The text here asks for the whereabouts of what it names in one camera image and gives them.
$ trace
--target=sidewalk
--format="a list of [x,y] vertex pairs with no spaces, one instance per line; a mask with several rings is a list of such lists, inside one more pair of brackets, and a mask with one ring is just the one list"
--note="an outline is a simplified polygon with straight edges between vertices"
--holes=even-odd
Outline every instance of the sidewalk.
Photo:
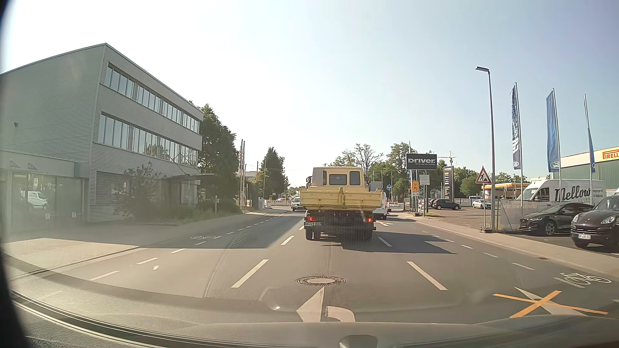
[[179,226],[101,224],[65,230],[17,232],[6,236],[1,246],[8,256],[32,264],[38,269],[54,269],[110,254],[191,235],[207,235],[231,224],[248,224],[268,213],[230,215],[190,222]]
[[426,217],[401,214],[402,218],[415,221],[416,224],[427,225],[458,235],[463,235],[501,248],[527,254],[535,258],[547,258],[550,261],[561,263],[571,268],[594,273],[598,276],[610,276],[619,281],[619,262],[612,256],[590,253],[584,250],[565,248],[564,246],[542,243],[541,241],[525,238],[514,238],[502,233],[482,233],[480,230],[469,227],[449,224]]

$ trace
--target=triangular road sign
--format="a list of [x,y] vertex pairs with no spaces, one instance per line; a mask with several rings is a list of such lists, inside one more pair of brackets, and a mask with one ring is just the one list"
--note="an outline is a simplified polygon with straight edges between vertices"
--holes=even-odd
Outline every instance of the triangular road sign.
[[492,181],[490,180],[490,177],[488,176],[488,173],[486,173],[486,170],[482,167],[482,170],[479,171],[479,175],[477,175],[477,180],[475,180],[476,184],[492,184]]

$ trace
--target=black car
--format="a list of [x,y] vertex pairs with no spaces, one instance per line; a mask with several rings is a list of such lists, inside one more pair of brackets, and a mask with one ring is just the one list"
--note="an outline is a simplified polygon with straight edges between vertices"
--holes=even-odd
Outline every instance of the black car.
[[458,211],[460,210],[461,206],[460,204],[454,201],[451,201],[449,199],[437,199],[434,202],[432,202],[432,208],[438,209],[438,210],[445,208],[445,209],[453,209],[455,211]]
[[574,216],[593,209],[590,204],[565,202],[548,207],[540,212],[528,214],[520,219],[520,231],[551,236],[557,232],[567,232]]
[[619,251],[619,196],[604,198],[589,212],[574,216],[570,236],[574,244],[584,248],[589,243],[602,244]]

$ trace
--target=glass storefront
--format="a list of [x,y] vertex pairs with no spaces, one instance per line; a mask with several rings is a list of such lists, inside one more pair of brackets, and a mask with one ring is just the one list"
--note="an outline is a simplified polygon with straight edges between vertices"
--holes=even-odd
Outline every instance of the glass storefront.
[[12,173],[11,229],[68,227],[82,222],[82,179]]

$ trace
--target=street lamp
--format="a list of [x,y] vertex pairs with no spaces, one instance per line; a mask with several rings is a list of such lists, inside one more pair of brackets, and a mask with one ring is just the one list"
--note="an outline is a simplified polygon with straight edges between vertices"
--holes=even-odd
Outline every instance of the street lamp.
[[490,189],[490,210],[492,215],[490,217],[490,229],[495,230],[495,117],[492,111],[492,84],[490,83],[490,69],[487,67],[478,66],[475,70],[488,73],[488,88],[490,89],[490,144],[492,148],[492,187]]

